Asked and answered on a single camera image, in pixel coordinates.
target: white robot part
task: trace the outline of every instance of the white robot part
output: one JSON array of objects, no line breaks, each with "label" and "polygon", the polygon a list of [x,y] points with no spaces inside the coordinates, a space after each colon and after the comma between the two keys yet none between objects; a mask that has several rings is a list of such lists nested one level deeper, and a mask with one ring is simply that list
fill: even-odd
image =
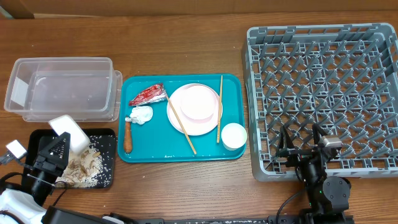
[{"label": "white robot part", "polygon": [[8,151],[10,151],[15,158],[20,159],[22,157],[24,157],[24,155],[26,154],[26,149],[19,143],[18,140],[13,140],[12,142],[8,143],[6,145],[6,148],[8,149]]},{"label": "white robot part", "polygon": [[[0,195],[0,210],[17,216],[25,224],[42,224],[46,209],[37,205],[33,197],[18,190],[6,189]],[[0,224],[17,224],[11,217],[0,215]]]},{"label": "white robot part", "polygon": [[70,150],[78,156],[90,144],[88,136],[69,115],[63,115],[52,119],[49,121],[49,124],[58,135],[61,135],[64,132],[68,132],[70,134]]}]

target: black tray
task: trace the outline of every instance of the black tray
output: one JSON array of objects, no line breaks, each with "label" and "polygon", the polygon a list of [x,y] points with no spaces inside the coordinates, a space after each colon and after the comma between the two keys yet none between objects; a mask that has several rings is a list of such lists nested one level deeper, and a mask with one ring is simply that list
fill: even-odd
[{"label": "black tray", "polygon": [[[101,152],[104,161],[103,166],[107,169],[103,169],[101,175],[97,175],[98,183],[94,187],[72,187],[73,189],[103,189],[109,188],[113,183],[114,174],[114,159],[116,157],[116,135],[110,128],[95,128],[95,129],[83,129],[84,133],[88,136],[91,143],[94,141],[98,142],[95,144],[95,148]],[[38,129],[32,132],[29,138],[29,145],[27,148],[27,156],[25,163],[32,166],[36,158],[39,149],[45,147],[48,143],[53,140],[53,137],[57,137],[58,134],[52,129]],[[29,169],[24,169],[24,174],[28,174]],[[25,178],[22,178],[22,185],[24,185]]]}]

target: clear plastic container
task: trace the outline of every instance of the clear plastic container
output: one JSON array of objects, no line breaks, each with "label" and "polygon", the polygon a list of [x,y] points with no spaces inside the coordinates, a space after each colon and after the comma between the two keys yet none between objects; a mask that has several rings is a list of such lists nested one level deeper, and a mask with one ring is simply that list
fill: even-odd
[{"label": "clear plastic container", "polygon": [[4,109],[25,121],[47,122],[64,114],[75,121],[115,121],[122,82],[110,58],[20,58]]}]

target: white tissue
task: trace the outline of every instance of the white tissue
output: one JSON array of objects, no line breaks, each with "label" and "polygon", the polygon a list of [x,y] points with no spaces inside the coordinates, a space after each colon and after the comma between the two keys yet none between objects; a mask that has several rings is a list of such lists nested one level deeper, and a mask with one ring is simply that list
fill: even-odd
[{"label": "white tissue", "polygon": [[154,110],[150,106],[137,106],[132,109],[130,118],[126,118],[126,121],[143,125],[150,121],[153,115]]}]

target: small white cup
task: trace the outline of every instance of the small white cup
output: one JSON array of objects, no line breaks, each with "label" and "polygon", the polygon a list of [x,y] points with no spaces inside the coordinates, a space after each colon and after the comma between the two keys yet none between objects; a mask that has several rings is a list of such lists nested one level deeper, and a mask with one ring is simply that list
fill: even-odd
[{"label": "small white cup", "polygon": [[227,124],[221,131],[221,140],[227,150],[234,151],[242,147],[248,134],[243,126],[237,123]]}]

